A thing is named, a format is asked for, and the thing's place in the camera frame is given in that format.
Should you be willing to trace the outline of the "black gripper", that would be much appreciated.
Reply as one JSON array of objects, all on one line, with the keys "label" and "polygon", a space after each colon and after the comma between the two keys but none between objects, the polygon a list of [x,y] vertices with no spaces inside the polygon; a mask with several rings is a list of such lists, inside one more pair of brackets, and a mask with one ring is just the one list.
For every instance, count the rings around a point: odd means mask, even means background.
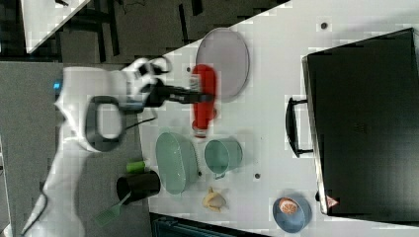
[{"label": "black gripper", "polygon": [[145,85],[141,92],[146,94],[144,102],[146,108],[159,108],[166,101],[190,104],[206,103],[213,100],[213,95],[210,94],[194,94],[190,96],[185,88],[165,85],[160,79],[155,84]]}]

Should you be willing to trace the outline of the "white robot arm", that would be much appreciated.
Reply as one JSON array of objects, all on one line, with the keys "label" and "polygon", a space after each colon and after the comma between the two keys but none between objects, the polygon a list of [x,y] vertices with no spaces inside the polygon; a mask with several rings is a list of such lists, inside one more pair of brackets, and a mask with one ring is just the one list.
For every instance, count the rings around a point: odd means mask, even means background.
[{"label": "white robot arm", "polygon": [[188,88],[165,84],[167,71],[153,59],[139,58],[121,70],[89,66],[63,69],[63,81],[54,105],[64,116],[58,150],[41,187],[41,194],[19,237],[85,237],[76,213],[76,190],[88,158],[119,147],[129,126],[126,116],[164,102],[210,102],[198,73]]}]

